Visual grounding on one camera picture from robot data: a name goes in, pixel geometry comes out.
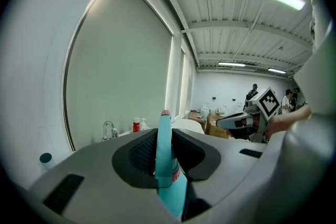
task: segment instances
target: pink cap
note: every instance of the pink cap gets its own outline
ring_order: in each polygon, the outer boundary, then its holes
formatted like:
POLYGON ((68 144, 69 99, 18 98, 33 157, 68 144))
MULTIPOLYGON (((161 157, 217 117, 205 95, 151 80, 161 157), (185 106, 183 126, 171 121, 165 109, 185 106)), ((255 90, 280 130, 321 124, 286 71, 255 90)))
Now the pink cap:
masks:
POLYGON ((161 116, 163 116, 163 115, 169 115, 170 116, 169 110, 162 111, 161 116))

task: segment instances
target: ceiling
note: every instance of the ceiling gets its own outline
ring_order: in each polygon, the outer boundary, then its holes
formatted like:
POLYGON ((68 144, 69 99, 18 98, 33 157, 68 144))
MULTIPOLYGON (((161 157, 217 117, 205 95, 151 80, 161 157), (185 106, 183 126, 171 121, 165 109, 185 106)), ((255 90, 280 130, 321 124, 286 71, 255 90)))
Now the ceiling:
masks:
POLYGON ((225 60, 245 63, 254 74, 287 70, 287 77, 312 54, 310 0, 302 10, 276 0, 170 1, 199 69, 222 70, 218 62, 225 60))

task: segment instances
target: faucet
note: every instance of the faucet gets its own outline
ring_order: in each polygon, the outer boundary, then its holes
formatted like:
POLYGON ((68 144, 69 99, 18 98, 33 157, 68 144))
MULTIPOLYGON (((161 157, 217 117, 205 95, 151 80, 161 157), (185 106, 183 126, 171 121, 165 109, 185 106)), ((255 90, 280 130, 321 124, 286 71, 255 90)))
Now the faucet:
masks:
POLYGON ((111 133, 112 133, 111 138, 118 137, 117 129, 116 129, 116 127, 114 127, 113 123, 110 122, 110 121, 105 121, 104 125, 103 125, 103 132, 104 132, 103 141, 107 140, 107 125, 111 126, 111 133))

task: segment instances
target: red bottle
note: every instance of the red bottle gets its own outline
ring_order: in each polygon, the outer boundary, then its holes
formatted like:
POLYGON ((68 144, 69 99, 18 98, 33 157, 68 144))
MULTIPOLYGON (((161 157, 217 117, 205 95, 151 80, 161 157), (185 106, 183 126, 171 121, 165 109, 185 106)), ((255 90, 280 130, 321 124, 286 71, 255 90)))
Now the red bottle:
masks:
POLYGON ((133 133, 138 132, 140 130, 140 118, 136 117, 133 120, 133 133))

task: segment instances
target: window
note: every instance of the window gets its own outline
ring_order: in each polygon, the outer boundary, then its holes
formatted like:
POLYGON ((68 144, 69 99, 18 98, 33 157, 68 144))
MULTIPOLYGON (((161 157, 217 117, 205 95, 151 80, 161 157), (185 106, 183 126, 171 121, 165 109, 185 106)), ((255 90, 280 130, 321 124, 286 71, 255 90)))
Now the window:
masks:
POLYGON ((193 79, 194 79, 194 65, 193 61, 190 61, 189 65, 189 81, 188 81, 188 95, 187 95, 187 104, 185 110, 189 111, 192 105, 192 89, 193 89, 193 79))
POLYGON ((179 114, 180 114, 180 104, 181 104, 181 94, 182 94, 181 89, 182 89, 182 79, 183 79, 184 58, 185 58, 185 53, 184 53, 183 50, 181 50, 179 85, 178 85, 179 89, 177 91, 177 103, 176 103, 175 117, 179 116, 179 114))

